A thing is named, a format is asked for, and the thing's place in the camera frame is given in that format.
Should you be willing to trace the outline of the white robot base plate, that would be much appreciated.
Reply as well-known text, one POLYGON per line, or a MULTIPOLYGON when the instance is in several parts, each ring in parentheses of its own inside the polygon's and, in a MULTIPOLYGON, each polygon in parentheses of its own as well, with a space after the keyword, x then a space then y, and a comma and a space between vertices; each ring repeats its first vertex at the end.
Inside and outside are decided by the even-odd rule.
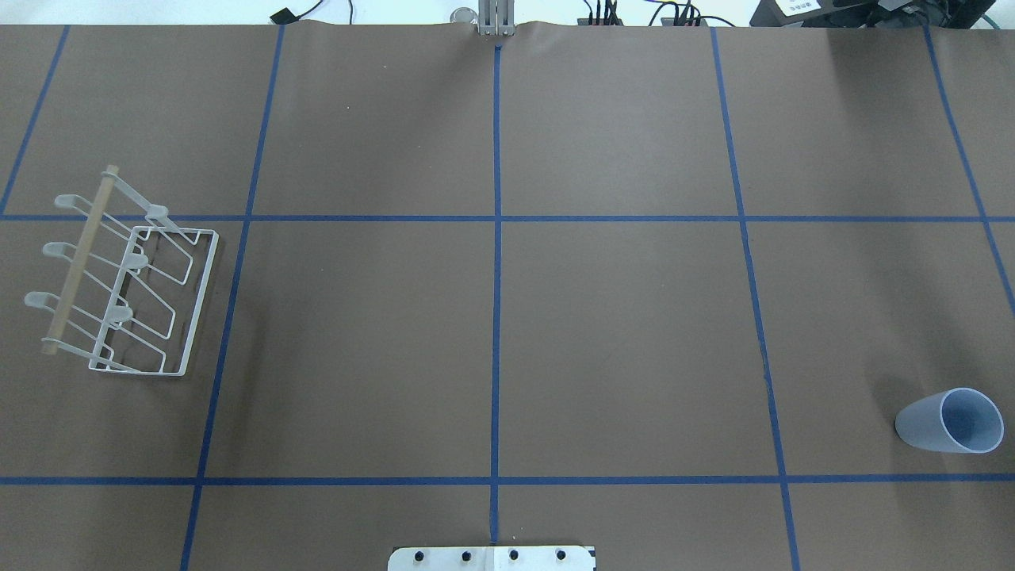
POLYGON ((413 546, 391 553, 388 570, 596 570, 586 546, 413 546))

